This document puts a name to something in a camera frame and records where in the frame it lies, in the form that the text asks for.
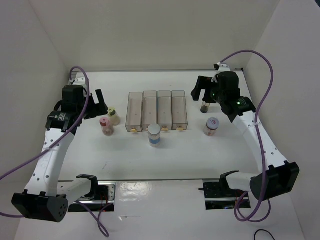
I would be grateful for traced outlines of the black gold cap spice bottle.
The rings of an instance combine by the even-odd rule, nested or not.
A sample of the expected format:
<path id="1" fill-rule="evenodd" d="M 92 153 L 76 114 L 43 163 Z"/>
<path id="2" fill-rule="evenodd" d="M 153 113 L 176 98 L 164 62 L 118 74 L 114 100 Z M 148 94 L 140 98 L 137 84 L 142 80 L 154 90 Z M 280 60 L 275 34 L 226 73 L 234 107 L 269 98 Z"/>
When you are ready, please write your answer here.
<path id="1" fill-rule="evenodd" d="M 202 105 L 201 105 L 201 108 L 200 108 L 200 111 L 203 113 L 203 114 L 206 114 L 209 110 L 209 107 L 210 107 L 210 103 L 207 103 L 205 101 L 202 102 Z"/>

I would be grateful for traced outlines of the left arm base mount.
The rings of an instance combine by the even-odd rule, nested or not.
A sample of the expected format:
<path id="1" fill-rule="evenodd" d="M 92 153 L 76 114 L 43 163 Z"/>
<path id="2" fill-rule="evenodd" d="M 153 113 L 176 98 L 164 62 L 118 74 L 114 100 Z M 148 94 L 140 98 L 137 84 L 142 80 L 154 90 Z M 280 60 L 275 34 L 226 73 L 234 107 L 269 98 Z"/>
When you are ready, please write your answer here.
<path id="1" fill-rule="evenodd" d="M 78 201 L 93 213 L 98 213 L 101 210 L 103 210 L 103 212 L 114 212 L 117 186 L 116 182 L 99 181 L 98 185 L 102 189 L 101 193 L 98 193 L 91 198 L 79 198 Z"/>

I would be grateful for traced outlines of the pink cap spice bottle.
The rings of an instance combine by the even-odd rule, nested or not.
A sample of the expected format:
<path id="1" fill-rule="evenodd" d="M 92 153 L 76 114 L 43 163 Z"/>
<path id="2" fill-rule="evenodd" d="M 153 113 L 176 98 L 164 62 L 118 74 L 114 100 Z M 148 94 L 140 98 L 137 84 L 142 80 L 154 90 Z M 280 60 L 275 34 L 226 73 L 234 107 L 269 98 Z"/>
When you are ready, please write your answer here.
<path id="1" fill-rule="evenodd" d="M 105 136 L 111 136 L 114 133 L 114 126 L 107 117 L 101 117 L 99 124 L 101 126 L 102 133 Z"/>

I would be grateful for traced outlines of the blue label grey cap jar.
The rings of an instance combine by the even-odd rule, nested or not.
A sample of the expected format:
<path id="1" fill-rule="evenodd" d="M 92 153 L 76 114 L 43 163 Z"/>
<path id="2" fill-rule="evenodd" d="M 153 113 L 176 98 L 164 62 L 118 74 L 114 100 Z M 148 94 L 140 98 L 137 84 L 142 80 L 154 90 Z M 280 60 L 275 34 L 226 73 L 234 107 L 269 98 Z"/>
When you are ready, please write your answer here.
<path id="1" fill-rule="evenodd" d="M 152 147 L 157 147 L 161 141 L 161 127 L 153 123 L 148 127 L 148 140 Z"/>

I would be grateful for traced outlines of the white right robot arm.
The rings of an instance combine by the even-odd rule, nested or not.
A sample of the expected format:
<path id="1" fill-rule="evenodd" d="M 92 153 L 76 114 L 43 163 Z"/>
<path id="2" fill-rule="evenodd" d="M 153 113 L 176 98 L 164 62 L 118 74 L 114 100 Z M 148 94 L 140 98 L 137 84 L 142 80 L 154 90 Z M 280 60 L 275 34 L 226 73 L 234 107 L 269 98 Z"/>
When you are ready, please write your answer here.
<path id="1" fill-rule="evenodd" d="M 236 190 L 250 192 L 260 201 L 291 192 L 300 173 L 297 163 L 289 162 L 277 149 L 262 125 L 253 102 L 242 96 L 238 75 L 222 64 L 213 77 L 199 76 L 191 92 L 198 101 L 204 91 L 205 104 L 219 104 L 222 112 L 237 127 L 257 163 L 259 174 L 230 171 L 220 176 L 219 191 L 231 196 Z"/>

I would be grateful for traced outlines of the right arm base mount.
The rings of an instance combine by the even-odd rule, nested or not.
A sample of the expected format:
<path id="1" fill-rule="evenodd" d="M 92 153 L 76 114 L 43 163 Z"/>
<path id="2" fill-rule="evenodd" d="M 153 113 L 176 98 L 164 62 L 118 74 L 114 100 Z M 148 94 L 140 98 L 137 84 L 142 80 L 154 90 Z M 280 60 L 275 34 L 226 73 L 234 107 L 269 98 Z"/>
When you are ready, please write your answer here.
<path id="1" fill-rule="evenodd" d="M 217 178 L 202 181 L 198 188 L 204 195 L 205 209 L 209 210 L 230 210 L 234 209 L 242 190 L 224 190 L 220 180 Z"/>

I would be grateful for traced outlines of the white cap red logo jar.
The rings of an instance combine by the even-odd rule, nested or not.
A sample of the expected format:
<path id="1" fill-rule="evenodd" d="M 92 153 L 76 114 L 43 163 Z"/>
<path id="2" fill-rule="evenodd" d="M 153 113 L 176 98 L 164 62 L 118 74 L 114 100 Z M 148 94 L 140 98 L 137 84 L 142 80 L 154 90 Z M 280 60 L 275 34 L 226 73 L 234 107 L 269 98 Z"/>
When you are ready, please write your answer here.
<path id="1" fill-rule="evenodd" d="M 216 130 L 219 128 L 220 122 L 215 117 L 210 117 L 203 129 L 203 132 L 207 136 L 213 136 L 216 132 Z"/>

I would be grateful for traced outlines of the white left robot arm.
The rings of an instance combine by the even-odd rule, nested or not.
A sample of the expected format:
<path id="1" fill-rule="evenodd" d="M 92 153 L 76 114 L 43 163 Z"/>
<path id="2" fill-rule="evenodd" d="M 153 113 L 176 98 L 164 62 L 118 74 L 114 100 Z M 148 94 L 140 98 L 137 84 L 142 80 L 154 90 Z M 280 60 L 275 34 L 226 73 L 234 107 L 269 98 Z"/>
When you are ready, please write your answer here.
<path id="1" fill-rule="evenodd" d="M 100 185 L 94 175 L 80 174 L 68 185 L 58 185 L 67 151 L 82 120 L 107 114 L 102 91 L 97 89 L 95 93 L 97 103 L 81 84 L 62 89 L 62 100 L 47 117 L 45 141 L 32 177 L 24 191 L 15 193 L 11 200 L 24 218 L 59 223 L 75 201 L 106 200 L 109 196 L 109 188 Z"/>

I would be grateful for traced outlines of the yellow cap spice bottle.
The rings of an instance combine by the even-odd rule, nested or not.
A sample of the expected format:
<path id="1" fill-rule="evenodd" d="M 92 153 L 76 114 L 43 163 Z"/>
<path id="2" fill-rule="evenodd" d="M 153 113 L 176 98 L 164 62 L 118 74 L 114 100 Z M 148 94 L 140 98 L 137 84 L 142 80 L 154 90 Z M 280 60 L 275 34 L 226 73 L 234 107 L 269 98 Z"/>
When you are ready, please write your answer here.
<path id="1" fill-rule="evenodd" d="M 108 108 L 107 115 L 108 115 L 109 121 L 113 126 L 118 126 L 121 123 L 121 118 L 119 117 L 114 107 Z"/>

